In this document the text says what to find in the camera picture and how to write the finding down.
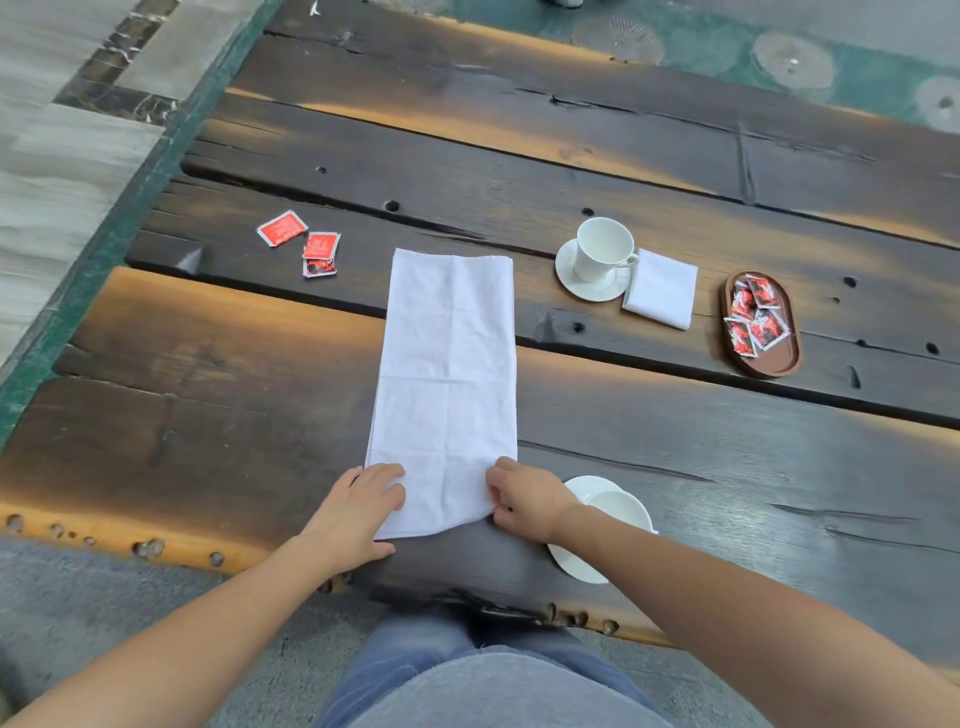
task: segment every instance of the right hand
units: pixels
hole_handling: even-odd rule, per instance
[[[543,544],[557,542],[561,518],[580,501],[550,471],[520,465],[509,457],[497,459],[487,470],[487,486],[500,528]]]

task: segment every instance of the left hand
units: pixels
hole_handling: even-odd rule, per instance
[[[395,552],[394,545],[374,541],[373,536],[392,511],[403,507],[406,490],[400,483],[387,488],[405,474],[397,463],[350,468],[333,484],[319,510],[296,538],[316,554],[329,576],[356,569],[368,561]]]

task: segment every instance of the marble floor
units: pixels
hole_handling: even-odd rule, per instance
[[[173,113],[262,1],[0,4],[0,381]]]

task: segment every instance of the white cloth napkin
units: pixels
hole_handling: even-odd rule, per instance
[[[516,458],[514,262],[397,250],[367,465],[400,463],[407,501],[376,538],[488,516],[500,455]]]
[[[672,327],[690,328],[697,266],[650,251],[638,255],[623,307]]]

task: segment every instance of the forearm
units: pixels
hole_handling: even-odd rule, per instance
[[[594,508],[559,530],[561,546],[778,726],[939,725],[960,712],[953,686],[824,602]]]
[[[10,728],[195,728],[206,723],[316,585],[288,542],[179,608],[17,715]]]

